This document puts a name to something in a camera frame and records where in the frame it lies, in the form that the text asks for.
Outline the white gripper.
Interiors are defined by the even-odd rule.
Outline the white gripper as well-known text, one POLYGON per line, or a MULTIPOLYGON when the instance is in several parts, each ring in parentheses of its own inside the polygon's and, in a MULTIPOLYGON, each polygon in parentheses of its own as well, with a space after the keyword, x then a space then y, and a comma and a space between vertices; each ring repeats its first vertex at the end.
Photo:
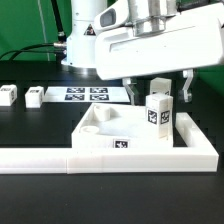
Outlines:
POLYGON ((135 105, 138 91, 129 77, 184 70, 185 83, 178 99, 191 102, 193 69, 224 64, 224 3, 182 11, 167 3, 128 6, 127 26, 97 35, 95 63, 99 77, 123 78, 123 87, 135 105))

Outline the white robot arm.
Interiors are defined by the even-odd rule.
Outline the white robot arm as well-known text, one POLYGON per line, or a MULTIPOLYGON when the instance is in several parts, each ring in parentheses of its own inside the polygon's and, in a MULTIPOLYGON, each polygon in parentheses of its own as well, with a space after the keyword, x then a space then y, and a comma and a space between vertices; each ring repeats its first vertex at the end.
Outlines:
POLYGON ((181 71, 188 102, 194 70, 224 64, 224 0, 71 0, 72 32, 62 65, 123 81, 181 71))

